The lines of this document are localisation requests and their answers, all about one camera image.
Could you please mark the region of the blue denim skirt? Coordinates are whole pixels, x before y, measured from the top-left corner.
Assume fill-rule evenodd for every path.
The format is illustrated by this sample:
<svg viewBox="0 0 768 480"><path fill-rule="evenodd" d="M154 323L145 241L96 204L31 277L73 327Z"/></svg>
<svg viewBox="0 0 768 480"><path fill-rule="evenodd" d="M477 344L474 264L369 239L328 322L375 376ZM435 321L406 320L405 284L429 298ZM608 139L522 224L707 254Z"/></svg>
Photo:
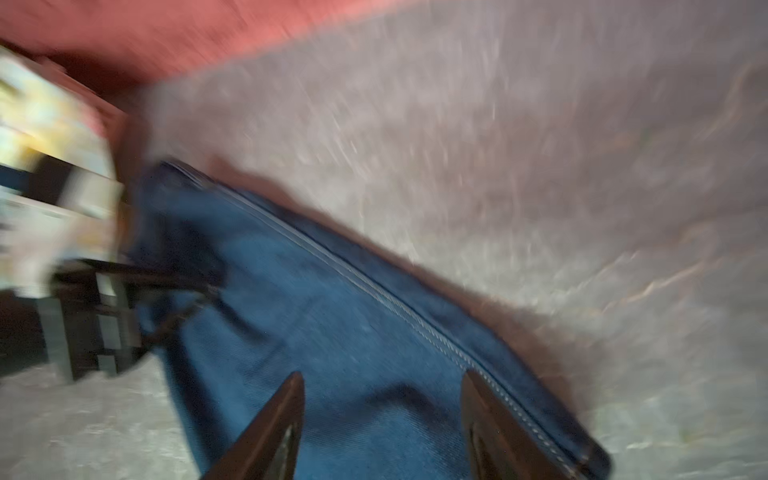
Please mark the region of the blue denim skirt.
<svg viewBox="0 0 768 480"><path fill-rule="evenodd" d="M133 196L131 260L219 287L158 352L201 472L297 371L297 478L466 479L460 390L474 371L557 473L610 476L608 453L527 365L409 272L180 162L153 166Z"/></svg>

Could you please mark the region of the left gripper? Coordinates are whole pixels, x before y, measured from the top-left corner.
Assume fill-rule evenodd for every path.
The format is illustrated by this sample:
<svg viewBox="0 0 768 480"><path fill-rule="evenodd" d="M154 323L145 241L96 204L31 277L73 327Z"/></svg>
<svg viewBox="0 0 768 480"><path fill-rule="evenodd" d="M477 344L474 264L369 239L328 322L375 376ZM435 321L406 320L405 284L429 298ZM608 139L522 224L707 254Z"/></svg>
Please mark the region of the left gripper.
<svg viewBox="0 0 768 480"><path fill-rule="evenodd" d="M93 372L116 377L132 369L144 348L167 342L219 288L173 272L79 259L57 268L49 292L36 301L46 353L63 380L75 383ZM140 308L175 294L190 301L144 329Z"/></svg>

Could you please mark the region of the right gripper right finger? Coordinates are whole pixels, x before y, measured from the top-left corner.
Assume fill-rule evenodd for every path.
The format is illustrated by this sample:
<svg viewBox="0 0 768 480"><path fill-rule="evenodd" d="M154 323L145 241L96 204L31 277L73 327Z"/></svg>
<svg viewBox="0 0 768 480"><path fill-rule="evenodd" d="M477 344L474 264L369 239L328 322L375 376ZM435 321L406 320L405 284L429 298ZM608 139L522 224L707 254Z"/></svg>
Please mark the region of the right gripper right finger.
<svg viewBox="0 0 768 480"><path fill-rule="evenodd" d="M464 373L461 423L470 475L479 480L569 479L474 370Z"/></svg>

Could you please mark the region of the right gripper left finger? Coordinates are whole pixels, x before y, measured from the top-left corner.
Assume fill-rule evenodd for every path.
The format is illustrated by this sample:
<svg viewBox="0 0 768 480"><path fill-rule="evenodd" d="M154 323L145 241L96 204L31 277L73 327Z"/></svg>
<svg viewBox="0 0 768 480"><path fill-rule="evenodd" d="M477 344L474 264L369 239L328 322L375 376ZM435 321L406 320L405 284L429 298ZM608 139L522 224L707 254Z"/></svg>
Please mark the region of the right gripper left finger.
<svg viewBox="0 0 768 480"><path fill-rule="evenodd" d="M202 480L292 479L304 412L304 379L293 372Z"/></svg>

